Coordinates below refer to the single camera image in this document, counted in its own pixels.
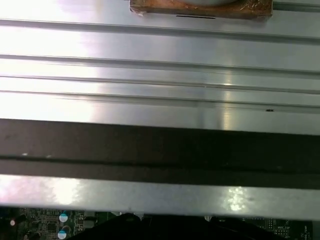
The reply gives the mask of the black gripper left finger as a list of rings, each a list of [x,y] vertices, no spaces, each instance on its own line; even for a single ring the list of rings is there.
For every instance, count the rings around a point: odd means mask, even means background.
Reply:
[[[84,230],[69,240],[143,240],[146,230],[141,219],[132,213],[116,216],[90,229]]]

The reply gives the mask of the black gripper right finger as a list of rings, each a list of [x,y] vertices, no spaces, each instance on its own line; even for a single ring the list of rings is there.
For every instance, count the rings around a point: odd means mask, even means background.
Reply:
[[[242,220],[192,216],[152,216],[150,240],[260,240],[262,234]]]

